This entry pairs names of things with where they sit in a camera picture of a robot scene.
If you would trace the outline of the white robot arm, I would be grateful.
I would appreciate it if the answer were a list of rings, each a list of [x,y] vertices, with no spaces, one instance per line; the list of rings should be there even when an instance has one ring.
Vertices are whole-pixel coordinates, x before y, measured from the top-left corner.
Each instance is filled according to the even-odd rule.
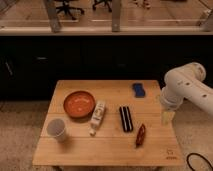
[[[213,88],[203,83],[205,78],[206,70],[197,62],[173,68],[165,74],[165,86],[159,96],[163,125],[171,123],[184,99],[213,116]]]

